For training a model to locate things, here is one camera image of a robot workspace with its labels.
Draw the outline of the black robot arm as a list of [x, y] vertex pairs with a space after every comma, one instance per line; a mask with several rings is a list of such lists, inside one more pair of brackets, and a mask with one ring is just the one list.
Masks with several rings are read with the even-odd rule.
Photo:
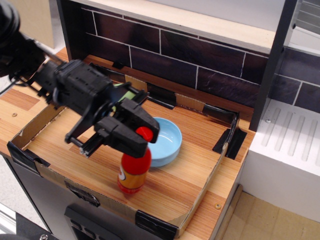
[[0, 3], [0, 74], [40, 85], [48, 104], [68, 107], [80, 120], [65, 136], [89, 157], [101, 145], [134, 158], [148, 153], [160, 126], [143, 108], [148, 97], [129, 82], [115, 85], [95, 67], [81, 60], [65, 62], [20, 32], [20, 16], [7, 0]]

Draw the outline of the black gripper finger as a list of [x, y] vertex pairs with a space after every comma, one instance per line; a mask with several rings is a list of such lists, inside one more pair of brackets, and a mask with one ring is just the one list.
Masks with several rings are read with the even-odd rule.
[[152, 132], [152, 138], [147, 141], [156, 143], [160, 132], [159, 123], [138, 103], [124, 98], [116, 104], [116, 119], [134, 132], [140, 127], [146, 127]]
[[134, 158], [145, 155], [148, 143], [142, 136], [111, 116], [105, 116], [94, 125], [102, 144]]

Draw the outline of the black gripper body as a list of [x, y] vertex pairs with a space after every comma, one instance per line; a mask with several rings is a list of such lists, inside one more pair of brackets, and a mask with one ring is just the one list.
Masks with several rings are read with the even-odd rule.
[[65, 136], [67, 143], [79, 147], [80, 153], [90, 157], [102, 144], [94, 125], [104, 117], [116, 119], [112, 107], [120, 102], [127, 91], [136, 96], [132, 99], [141, 105], [147, 93], [135, 90], [129, 82], [114, 86], [113, 81], [94, 67], [80, 60], [57, 65], [50, 63], [50, 88], [55, 104], [66, 106], [81, 118]]

